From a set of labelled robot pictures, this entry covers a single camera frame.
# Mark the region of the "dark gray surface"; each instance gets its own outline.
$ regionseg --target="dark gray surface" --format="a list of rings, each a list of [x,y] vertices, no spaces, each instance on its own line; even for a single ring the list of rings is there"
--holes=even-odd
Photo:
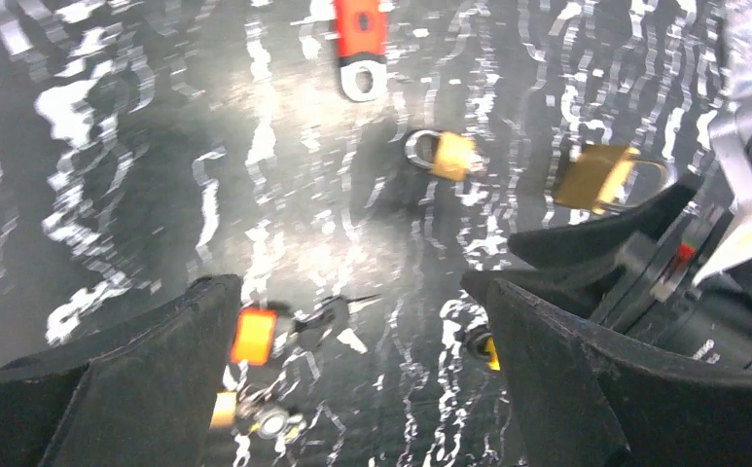
[[[586,218],[545,196],[562,149],[631,144],[706,169],[721,104],[716,2],[402,0],[389,93],[360,104],[338,89],[328,1],[7,3],[0,365],[210,272],[307,310],[383,294],[352,322],[366,353],[331,342],[288,363],[286,401],[312,427],[277,465],[518,462],[500,381],[453,339],[485,320],[460,273],[513,262],[509,232]],[[473,136],[488,175],[409,166],[417,127]],[[251,450],[243,465],[279,455]]]

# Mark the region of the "metal ring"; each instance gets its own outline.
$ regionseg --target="metal ring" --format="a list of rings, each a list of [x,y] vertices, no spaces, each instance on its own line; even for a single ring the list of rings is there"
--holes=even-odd
[[[440,138],[442,137],[442,134],[433,129],[420,129],[414,131],[410,135],[410,137],[407,138],[407,142],[404,144],[404,154],[405,156],[407,156],[408,161],[410,161],[410,163],[412,163],[416,167],[423,168],[424,170],[432,170],[433,163],[422,159],[421,156],[418,155],[418,152],[415,150],[415,147],[418,145],[418,139],[422,136],[432,136],[434,138]]]
[[[267,405],[255,415],[256,433],[264,440],[274,440],[287,431],[290,414],[278,405]]]
[[[370,90],[364,92],[359,88],[355,81],[356,76],[361,72],[370,73],[373,84]],[[387,65],[378,63],[374,60],[354,61],[341,68],[341,89],[344,94],[355,102],[367,102],[368,100],[377,99],[384,94],[387,88]]]

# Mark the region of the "padlock shackle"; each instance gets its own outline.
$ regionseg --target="padlock shackle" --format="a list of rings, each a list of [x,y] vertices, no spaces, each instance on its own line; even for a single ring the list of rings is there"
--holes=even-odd
[[[656,189],[656,193],[666,190],[667,188],[675,184],[677,181],[679,181],[679,173],[676,171],[676,165],[673,162],[657,161],[657,160],[642,158],[638,156],[630,156],[624,161],[621,161],[619,163],[632,163],[634,165],[644,164],[644,165],[651,165],[655,167],[660,172],[660,183]],[[596,204],[596,207],[604,211],[610,212],[610,213],[618,214],[628,209],[633,209],[639,204],[641,204],[641,202],[637,202],[635,204],[622,204],[620,202],[599,201]]]
[[[442,134],[440,131],[433,129],[419,129],[414,131],[410,134],[407,138],[407,142],[404,144],[404,154],[407,156],[407,160],[416,167],[423,168],[424,170],[432,170],[433,163],[422,159],[416,150],[418,140],[423,136],[430,136],[438,139],[442,137]]]

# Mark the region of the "black foam pad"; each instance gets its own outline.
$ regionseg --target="black foam pad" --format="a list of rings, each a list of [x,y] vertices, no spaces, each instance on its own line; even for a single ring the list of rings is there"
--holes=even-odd
[[[605,255],[568,268],[467,270],[461,287],[484,305],[491,284],[504,280],[577,316],[587,318],[610,288],[615,272],[613,255]]]
[[[212,277],[0,369],[0,465],[199,465],[239,307]]]
[[[485,301],[530,465],[752,466],[752,372],[643,344],[501,280]]]

